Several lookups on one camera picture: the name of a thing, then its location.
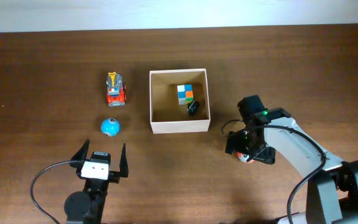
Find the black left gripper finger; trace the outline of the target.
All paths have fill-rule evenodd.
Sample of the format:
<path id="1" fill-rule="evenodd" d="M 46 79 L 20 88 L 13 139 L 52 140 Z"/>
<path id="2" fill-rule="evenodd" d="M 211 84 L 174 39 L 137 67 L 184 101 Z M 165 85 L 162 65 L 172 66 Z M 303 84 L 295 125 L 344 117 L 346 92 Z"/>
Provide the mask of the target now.
<path id="1" fill-rule="evenodd" d="M 128 178 L 128 176 L 129 176 L 129 166 L 128 166 L 127 157 L 126 157 L 126 144 L 125 143 L 122 146 L 119 169 L 120 169 L 120 171 L 119 171 L 120 177 Z"/>
<path id="2" fill-rule="evenodd" d="M 71 161 L 84 161 L 88 153 L 89 144 L 90 144 L 90 140 L 87 139 L 84 142 L 84 144 L 80 147 L 80 149 L 73 155 Z"/>

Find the orange toy ball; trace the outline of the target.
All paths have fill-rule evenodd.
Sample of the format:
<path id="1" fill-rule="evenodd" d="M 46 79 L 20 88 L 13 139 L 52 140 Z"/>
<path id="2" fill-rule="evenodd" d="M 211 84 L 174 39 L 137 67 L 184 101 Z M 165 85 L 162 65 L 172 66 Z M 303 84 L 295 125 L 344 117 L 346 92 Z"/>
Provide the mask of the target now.
<path id="1" fill-rule="evenodd" d="M 253 159 L 248 160 L 249 155 L 247 155 L 247 154 L 243 154 L 243 153 L 238 152 L 238 153 L 237 153 L 237 156 L 238 156 L 238 158 L 239 158 L 239 160 L 240 160 L 241 162 L 244 162 L 244 163 L 246 163 L 246 164 L 250 164 L 250 163 L 253 163 L 253 162 L 254 162 Z"/>

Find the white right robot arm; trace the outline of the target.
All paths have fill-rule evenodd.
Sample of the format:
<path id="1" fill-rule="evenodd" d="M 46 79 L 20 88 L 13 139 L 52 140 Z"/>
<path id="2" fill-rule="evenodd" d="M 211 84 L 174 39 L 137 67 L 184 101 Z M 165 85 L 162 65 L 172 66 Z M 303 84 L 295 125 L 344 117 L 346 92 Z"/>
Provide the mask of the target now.
<path id="1" fill-rule="evenodd" d="M 279 152 L 302 176 L 287 200 L 287 214 L 272 223 L 358 223 L 358 161 L 332 154 L 290 113 L 267 109 L 257 95 L 243 98 L 237 108 L 245 127 L 226 135 L 225 152 L 269 165 Z"/>

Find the red toy fire truck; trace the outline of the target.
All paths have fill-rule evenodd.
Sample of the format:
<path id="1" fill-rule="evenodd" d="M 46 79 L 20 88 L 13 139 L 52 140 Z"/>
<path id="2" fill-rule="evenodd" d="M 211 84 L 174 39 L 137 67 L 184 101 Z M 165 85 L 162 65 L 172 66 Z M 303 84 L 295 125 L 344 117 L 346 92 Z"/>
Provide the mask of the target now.
<path id="1" fill-rule="evenodd" d="M 108 106 L 124 106 L 126 103 L 126 85 L 122 76 L 116 72 L 109 72 L 106 80 Z"/>

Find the multicoloured puzzle cube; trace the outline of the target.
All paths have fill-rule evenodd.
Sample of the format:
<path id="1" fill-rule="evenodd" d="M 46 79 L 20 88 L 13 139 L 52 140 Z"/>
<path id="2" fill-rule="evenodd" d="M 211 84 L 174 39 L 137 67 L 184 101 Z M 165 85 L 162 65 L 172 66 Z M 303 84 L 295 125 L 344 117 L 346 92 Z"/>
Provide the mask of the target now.
<path id="1" fill-rule="evenodd" d="M 190 84 L 187 85 L 178 85 L 177 86 L 177 96 L 179 105 L 187 105 L 194 100 L 193 96 L 193 87 Z"/>

